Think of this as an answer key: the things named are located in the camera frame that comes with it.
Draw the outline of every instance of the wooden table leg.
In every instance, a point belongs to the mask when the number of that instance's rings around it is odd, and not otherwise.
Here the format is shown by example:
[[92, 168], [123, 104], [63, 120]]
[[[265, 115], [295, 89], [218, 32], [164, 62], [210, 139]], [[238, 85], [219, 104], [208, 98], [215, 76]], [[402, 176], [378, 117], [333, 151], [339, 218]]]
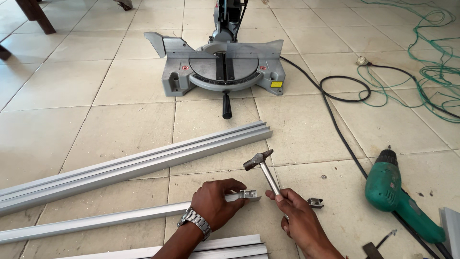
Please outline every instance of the wooden table leg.
[[0, 59], [1, 60], [7, 60], [11, 56], [11, 53], [4, 48], [2, 45], [0, 45]]
[[27, 16], [29, 21], [37, 21], [45, 34], [55, 33], [56, 30], [46, 17], [37, 0], [16, 0], [19, 7]]

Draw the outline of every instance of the hammer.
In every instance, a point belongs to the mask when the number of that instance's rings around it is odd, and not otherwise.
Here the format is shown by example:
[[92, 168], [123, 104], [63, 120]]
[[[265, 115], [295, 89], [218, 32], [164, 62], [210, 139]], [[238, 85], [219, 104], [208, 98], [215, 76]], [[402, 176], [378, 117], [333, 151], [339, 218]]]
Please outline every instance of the hammer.
[[[275, 193], [275, 195], [279, 194], [282, 196], [280, 189], [278, 188], [278, 185], [276, 185], [276, 182], [273, 179], [273, 176], [271, 175], [267, 164], [265, 163], [265, 159], [269, 157], [272, 153], [273, 149], [267, 150], [263, 153], [257, 153], [251, 160], [246, 161], [246, 163], [244, 163], [243, 166], [244, 169], [246, 169], [246, 171], [249, 171], [255, 166], [260, 165], [260, 168], [262, 168], [262, 172], [264, 172], [265, 178], [267, 178], [271, 190]], [[286, 219], [289, 220], [289, 217], [286, 214], [284, 214], [284, 217], [286, 217]]]

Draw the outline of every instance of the saw handle knob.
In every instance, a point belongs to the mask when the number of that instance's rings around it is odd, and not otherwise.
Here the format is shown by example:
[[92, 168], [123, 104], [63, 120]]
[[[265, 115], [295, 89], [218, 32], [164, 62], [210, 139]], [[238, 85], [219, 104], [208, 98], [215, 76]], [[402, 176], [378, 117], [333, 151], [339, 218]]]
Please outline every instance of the saw handle knob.
[[227, 93], [224, 93], [222, 100], [222, 117], [226, 120], [231, 118], [231, 106], [230, 106], [230, 97]]

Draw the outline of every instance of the black cable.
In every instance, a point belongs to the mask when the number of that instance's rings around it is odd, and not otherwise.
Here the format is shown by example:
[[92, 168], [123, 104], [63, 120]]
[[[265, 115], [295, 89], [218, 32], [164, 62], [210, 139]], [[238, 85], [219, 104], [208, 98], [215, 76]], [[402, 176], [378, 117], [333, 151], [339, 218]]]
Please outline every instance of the black cable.
[[240, 21], [238, 22], [238, 27], [236, 28], [236, 31], [235, 31], [235, 37], [233, 37], [233, 41], [236, 42], [236, 40], [238, 39], [238, 31], [240, 30], [240, 26], [241, 26], [241, 21], [243, 20], [243, 16], [244, 16], [244, 12], [246, 11], [246, 7], [247, 7], [247, 2], [249, 0], [243, 0], [244, 1], [244, 8], [243, 8], [243, 12], [241, 13], [241, 17], [240, 17]]
[[441, 252], [441, 254], [442, 254], [446, 259], [454, 259], [454, 258], [452, 257], [452, 255], [450, 255], [449, 251], [447, 250], [447, 248], [444, 246], [443, 243], [435, 243], [434, 245], [439, 249], [439, 251]]
[[390, 237], [391, 235], [393, 234], [393, 231], [391, 233], [389, 233], [388, 235], [386, 235], [380, 242], [379, 244], [375, 247], [376, 249], [378, 249], [382, 244], [383, 242], [385, 242], [385, 240], [388, 239], [388, 237]]
[[[402, 70], [402, 69], [399, 69], [399, 68], [397, 68], [397, 67], [384, 66], [384, 65], [374, 65], [374, 64], [372, 64], [372, 63], [370, 63], [370, 62], [367, 63], [366, 65], [367, 65], [367, 66], [375, 66], [375, 67], [383, 67], [383, 68], [391, 68], [391, 69], [394, 69], [394, 70], [398, 70], [399, 72], [402, 72], [402, 73], [404, 73], [404, 74], [410, 76], [410, 77], [412, 78], [412, 80], [414, 80], [415, 84], [417, 84], [417, 79], [416, 79], [413, 75], [411, 75], [410, 73], [408, 73], [408, 72], [406, 72], [406, 71], [404, 71], [404, 70]], [[448, 112], [448, 111], [446, 111], [446, 110], [444, 110], [444, 109], [442, 109], [442, 108], [439, 108], [437, 105], [435, 105], [434, 103], [432, 103], [432, 102], [430, 101], [430, 98], [428, 98], [428, 96], [426, 96], [426, 94], [425, 94], [424, 91], [419, 91], [419, 92], [420, 92], [420, 94], [422, 95], [423, 99], [425, 99], [425, 102], [428, 103], [428, 104], [430, 104], [433, 108], [435, 108], [435, 109], [437, 109], [437, 110], [439, 110], [439, 111], [442, 111], [442, 112], [444, 112], [444, 113], [446, 113], [446, 114], [448, 114], [448, 115], [450, 115], [450, 116], [452, 116], [452, 117], [455, 117], [455, 118], [460, 119], [460, 116], [458, 116], [458, 115], [456, 115], [456, 114], [453, 114], [453, 113], [451, 113], [451, 112]]]
[[[329, 111], [329, 115], [331, 116], [331, 119], [332, 119], [332, 123], [334, 124], [334, 127], [335, 127], [335, 130], [337, 131], [337, 133], [339, 134], [339, 137], [341, 138], [342, 142], [344, 143], [346, 149], [348, 150], [348, 152], [350, 153], [351, 157], [353, 158], [353, 160], [355, 161], [356, 165], [358, 166], [359, 170], [361, 171], [361, 173], [364, 175], [364, 177], [367, 179], [368, 175], [366, 173], [366, 171], [364, 170], [364, 168], [361, 166], [361, 164], [359, 163], [358, 161], [358, 158], [356, 158], [355, 156], [355, 153], [351, 150], [350, 146], [348, 145], [347, 141], [345, 140], [344, 136], [342, 135], [342, 132], [340, 131], [339, 129], [339, 126], [337, 125], [337, 122], [335, 121], [335, 117], [334, 117], [334, 114], [332, 113], [332, 110], [331, 110], [331, 107], [328, 103], [328, 100], [326, 99], [326, 96], [329, 96], [330, 98], [332, 99], [335, 99], [335, 100], [340, 100], [340, 101], [345, 101], [345, 102], [357, 102], [357, 101], [360, 101], [360, 100], [347, 100], [347, 99], [342, 99], [342, 98], [337, 98], [337, 97], [334, 97], [334, 96], [331, 96], [330, 94], [326, 93], [324, 91], [324, 89], [322, 88], [322, 83], [327, 80], [327, 79], [330, 79], [330, 78], [345, 78], [345, 79], [350, 79], [350, 80], [353, 80], [353, 81], [356, 81], [356, 82], [359, 82], [360, 84], [362, 84], [363, 86], [366, 86], [366, 89], [368, 90], [368, 95], [366, 97], [364, 97], [363, 99], [361, 100], [365, 100], [367, 98], [370, 97], [370, 89], [369, 89], [369, 86], [366, 85], [364, 82], [358, 80], [358, 79], [355, 79], [355, 78], [352, 78], [352, 77], [346, 77], [346, 76], [331, 76], [331, 77], [326, 77], [324, 79], [321, 80], [320, 84], [316, 84], [316, 82], [302, 69], [300, 68], [299, 66], [297, 66], [296, 64], [294, 64], [293, 62], [291, 62], [290, 60], [284, 58], [284, 57], [280, 57], [282, 60], [288, 62], [289, 64], [293, 65], [295, 68], [297, 68], [298, 70], [300, 70], [309, 80], [310, 82], [316, 87], [318, 88], [321, 93], [322, 93], [322, 97], [324, 99], [324, 103], [326, 104], [326, 107], [328, 108], [328, 111]], [[407, 223], [403, 220], [403, 218], [397, 213], [397, 212], [392, 212], [393, 216], [395, 216], [395, 218], [399, 221], [399, 223], [401, 223], [401, 225], [404, 226], [405, 229], [407, 229], [407, 231], [417, 240], [417, 242], [434, 258], [434, 259], [440, 259], [439, 256], [437, 254], [434, 253], [433, 250], [431, 250], [431, 248], [428, 247], [428, 245], [423, 242], [423, 240], [418, 236], [418, 234], [410, 227], [407, 225]], [[448, 257], [446, 255], [444, 255], [444, 257], [446, 259], [450, 259], [451, 257]]]

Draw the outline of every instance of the yellow warning label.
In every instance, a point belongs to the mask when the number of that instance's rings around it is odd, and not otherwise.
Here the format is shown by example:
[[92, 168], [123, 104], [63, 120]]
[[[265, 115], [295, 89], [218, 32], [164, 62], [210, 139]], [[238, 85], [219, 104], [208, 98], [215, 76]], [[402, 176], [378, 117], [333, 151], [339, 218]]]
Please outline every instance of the yellow warning label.
[[281, 87], [283, 85], [283, 81], [273, 81], [271, 82], [270, 87]]

